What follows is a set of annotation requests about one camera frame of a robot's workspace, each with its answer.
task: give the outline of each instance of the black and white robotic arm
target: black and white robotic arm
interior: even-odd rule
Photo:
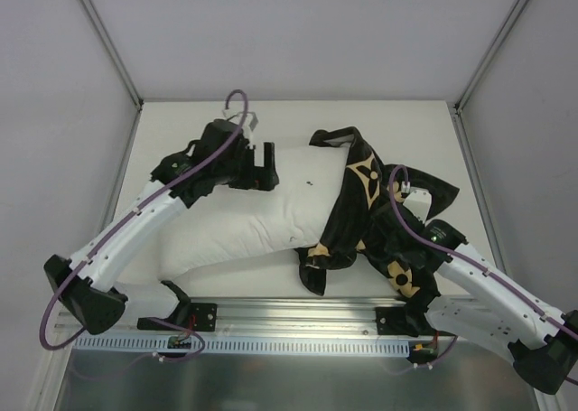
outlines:
[[[252,120],[245,125],[248,116]],[[242,114],[211,122],[199,140],[163,158],[135,201],[95,239],[68,258],[54,255],[46,262],[44,270],[55,294],[42,318],[40,340],[45,349],[60,349],[78,337],[60,345],[46,341],[48,318],[56,301],[91,334],[105,332],[123,316],[159,318],[186,326],[191,302],[176,285],[129,285],[117,279],[149,236],[216,185],[274,189],[279,183],[274,145],[265,143],[265,165],[256,167],[255,126],[256,117],[247,112],[245,100]],[[397,205],[394,175],[389,181],[390,207],[376,218],[384,232],[398,235],[391,238],[397,246],[388,250],[414,271],[437,272],[450,279],[475,297],[484,310],[442,296],[437,290],[423,289],[405,306],[392,308],[387,324],[409,335],[419,334],[420,326],[427,325],[461,336],[512,363],[532,387],[555,393],[578,360],[578,312],[563,313],[534,297],[485,260],[448,223],[433,220],[425,225],[409,208]]]

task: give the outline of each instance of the white wall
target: white wall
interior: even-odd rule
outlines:
[[[578,309],[577,18],[576,0],[532,0],[464,121],[507,265],[565,311]],[[578,388],[564,393],[574,409]]]
[[[94,0],[144,98],[455,101],[514,0]]]
[[[77,0],[0,0],[0,410],[21,411],[51,295],[95,232],[135,108]]]

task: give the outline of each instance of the white fabric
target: white fabric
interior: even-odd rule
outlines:
[[[337,200],[348,147],[275,151],[273,191],[219,186],[160,232],[161,276],[319,242]]]

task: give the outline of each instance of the perforated metal strip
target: perforated metal strip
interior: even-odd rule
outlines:
[[[155,334],[102,334],[81,335],[75,343],[77,350],[116,350],[123,352],[184,352],[169,349],[169,335]],[[327,355],[357,357],[409,356],[409,343],[398,340],[376,339],[294,339],[207,336],[205,353],[209,354],[264,354],[264,355]],[[188,339],[191,350],[200,343]]]

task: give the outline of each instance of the garment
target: garment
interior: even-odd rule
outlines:
[[[420,289],[437,292],[433,276],[412,271],[396,260],[391,238],[394,232],[378,228],[376,218],[390,208],[387,181],[395,164],[383,164],[378,154],[354,127],[336,131],[316,131],[309,143],[319,147],[349,145],[340,195],[333,205],[319,243],[314,247],[297,248],[299,277],[307,289],[324,295],[327,271],[348,268],[358,253],[366,256],[376,270],[387,277],[392,286],[405,298],[411,298]],[[408,168],[412,186],[432,194],[428,219],[452,204],[459,189],[428,173]],[[396,189],[402,180],[397,176]],[[403,203],[401,192],[396,200]]]

